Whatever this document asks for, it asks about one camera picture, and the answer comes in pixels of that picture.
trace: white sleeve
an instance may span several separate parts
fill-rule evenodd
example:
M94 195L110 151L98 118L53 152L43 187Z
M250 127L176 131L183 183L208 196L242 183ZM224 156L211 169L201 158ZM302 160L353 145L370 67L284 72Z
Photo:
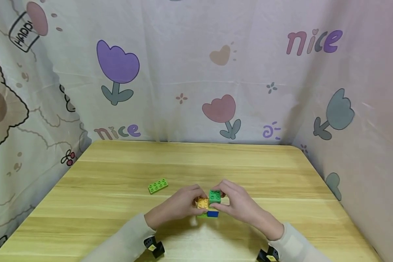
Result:
M269 245L278 252L280 262L331 262L289 223L284 224L281 239Z
M145 251L144 240L155 233L147 225L143 214L136 215L82 262L133 262Z

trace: flower stem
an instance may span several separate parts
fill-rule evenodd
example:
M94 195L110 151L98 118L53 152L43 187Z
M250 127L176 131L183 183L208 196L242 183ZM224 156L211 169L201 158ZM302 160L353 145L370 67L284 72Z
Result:
M231 134L231 132L233 131L233 128L230 124L230 121L225 122L225 126L227 127L227 131Z
M113 95L119 94L119 83L114 82L114 84L112 85L112 94Z

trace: wooden table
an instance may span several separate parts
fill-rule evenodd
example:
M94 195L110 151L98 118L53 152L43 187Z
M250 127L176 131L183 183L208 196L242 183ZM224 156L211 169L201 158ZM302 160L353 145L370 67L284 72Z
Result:
M169 187L150 195L147 186ZM291 146L96 141L0 249L0 262L73 262L179 188L227 178L333 262L380 261L302 152ZM159 229L160 261L255 261L265 238L225 214ZM154 261L146 251L138 261Z

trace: curtain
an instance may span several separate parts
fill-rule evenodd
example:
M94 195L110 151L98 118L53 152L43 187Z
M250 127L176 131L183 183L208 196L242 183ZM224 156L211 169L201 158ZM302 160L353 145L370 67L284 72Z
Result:
M393 0L0 0L0 246L94 140L296 146L393 262Z

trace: person's right hand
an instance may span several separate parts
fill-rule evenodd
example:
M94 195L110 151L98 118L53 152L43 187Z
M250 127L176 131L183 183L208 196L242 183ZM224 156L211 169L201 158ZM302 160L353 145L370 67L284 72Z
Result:
M278 240L284 234L284 226L271 213L263 210L240 185L223 179L212 190L220 190L222 196L227 195L230 205L213 203L210 207L254 226L269 240Z

